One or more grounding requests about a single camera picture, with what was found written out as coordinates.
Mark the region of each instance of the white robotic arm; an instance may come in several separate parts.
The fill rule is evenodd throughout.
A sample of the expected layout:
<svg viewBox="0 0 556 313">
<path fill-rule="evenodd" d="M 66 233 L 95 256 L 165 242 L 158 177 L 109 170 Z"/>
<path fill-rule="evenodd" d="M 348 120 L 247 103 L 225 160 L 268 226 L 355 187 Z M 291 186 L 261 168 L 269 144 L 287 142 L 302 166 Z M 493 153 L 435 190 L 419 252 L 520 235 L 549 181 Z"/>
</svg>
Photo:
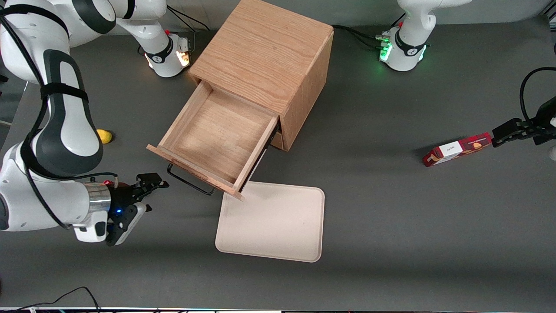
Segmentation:
<svg viewBox="0 0 556 313">
<path fill-rule="evenodd" d="M 28 231 L 73 226 L 80 241 L 120 244 L 149 211 L 142 198 L 168 187 L 157 174 L 138 175 L 135 185 L 80 183 L 102 158 L 79 68 L 70 46 L 88 42 L 121 21 L 163 77 L 188 65 L 187 42 L 168 36 L 154 21 L 164 0 L 8 0 L 0 28 L 7 68 L 41 85 L 48 123 L 37 123 L 26 140 L 7 151 L 0 171 L 0 230 Z M 28 52 L 25 57 L 21 47 Z"/>
<path fill-rule="evenodd" d="M 432 10 L 458 7 L 472 0 L 398 0 L 405 10 L 403 26 L 395 26 L 383 32 L 377 39 L 383 40 L 379 60 L 397 71 L 409 71 L 423 58 L 426 40 L 436 26 Z"/>
</svg>

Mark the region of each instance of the wooden cabinet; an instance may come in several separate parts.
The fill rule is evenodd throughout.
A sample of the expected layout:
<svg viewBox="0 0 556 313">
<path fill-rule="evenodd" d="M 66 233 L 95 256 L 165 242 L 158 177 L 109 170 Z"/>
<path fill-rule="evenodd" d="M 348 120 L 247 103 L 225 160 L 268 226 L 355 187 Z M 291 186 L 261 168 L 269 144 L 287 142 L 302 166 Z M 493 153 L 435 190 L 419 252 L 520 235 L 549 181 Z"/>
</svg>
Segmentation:
<svg viewBox="0 0 556 313">
<path fill-rule="evenodd" d="M 190 69 L 197 89 L 147 148 L 242 199 L 270 139 L 288 151 L 297 137 L 326 82 L 332 34 L 313 19 L 241 0 Z"/>
</svg>

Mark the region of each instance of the black metal handle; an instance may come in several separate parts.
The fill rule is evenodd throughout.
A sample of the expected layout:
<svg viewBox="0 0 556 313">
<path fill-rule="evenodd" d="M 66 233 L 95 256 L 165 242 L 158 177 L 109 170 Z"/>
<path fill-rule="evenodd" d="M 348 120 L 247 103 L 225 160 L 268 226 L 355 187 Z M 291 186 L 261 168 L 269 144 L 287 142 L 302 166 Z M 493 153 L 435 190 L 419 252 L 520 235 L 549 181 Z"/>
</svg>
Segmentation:
<svg viewBox="0 0 556 313">
<path fill-rule="evenodd" d="M 205 195 L 212 195 L 212 194 L 214 193 L 214 191 L 216 190 L 216 188 L 213 188 L 211 191 L 205 191 L 205 190 L 203 190 L 203 189 L 201 189 L 201 188 L 195 186 L 194 184 L 192 184 L 192 183 L 186 181 L 185 179 L 179 177 L 178 175 L 172 173 L 172 167 L 173 167 L 173 164 L 170 163 L 170 164 L 168 164 L 168 168 L 166 169 L 166 172 L 167 172 L 168 174 L 170 174 L 170 176 L 172 176 L 172 177 L 174 177 L 175 179 L 181 181 L 182 183 L 187 184 L 189 187 L 191 187 L 191 188 L 197 190 L 198 192 L 200 192 L 200 193 L 202 193 L 202 194 L 205 194 Z"/>
</svg>

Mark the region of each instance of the white tray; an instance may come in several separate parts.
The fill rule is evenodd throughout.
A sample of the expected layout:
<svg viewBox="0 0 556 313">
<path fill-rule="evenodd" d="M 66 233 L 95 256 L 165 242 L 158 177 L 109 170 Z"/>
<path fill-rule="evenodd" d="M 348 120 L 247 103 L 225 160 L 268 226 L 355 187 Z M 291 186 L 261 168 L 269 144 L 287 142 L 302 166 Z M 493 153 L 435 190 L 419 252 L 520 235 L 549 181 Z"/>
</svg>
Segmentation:
<svg viewBox="0 0 556 313">
<path fill-rule="evenodd" d="M 215 242 L 219 251 L 301 262 L 320 259 L 321 189 L 247 182 L 241 193 L 243 202 L 224 193 Z"/>
</svg>

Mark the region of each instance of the open drawer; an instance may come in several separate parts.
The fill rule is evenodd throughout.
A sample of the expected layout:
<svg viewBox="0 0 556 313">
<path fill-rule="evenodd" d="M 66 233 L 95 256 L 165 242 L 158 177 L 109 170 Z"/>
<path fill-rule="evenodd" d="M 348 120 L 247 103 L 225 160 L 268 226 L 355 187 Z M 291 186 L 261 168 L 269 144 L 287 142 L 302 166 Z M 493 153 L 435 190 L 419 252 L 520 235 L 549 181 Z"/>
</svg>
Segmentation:
<svg viewBox="0 0 556 313">
<path fill-rule="evenodd" d="M 201 81 L 157 147 L 148 150 L 243 200 L 278 114 Z"/>
</svg>

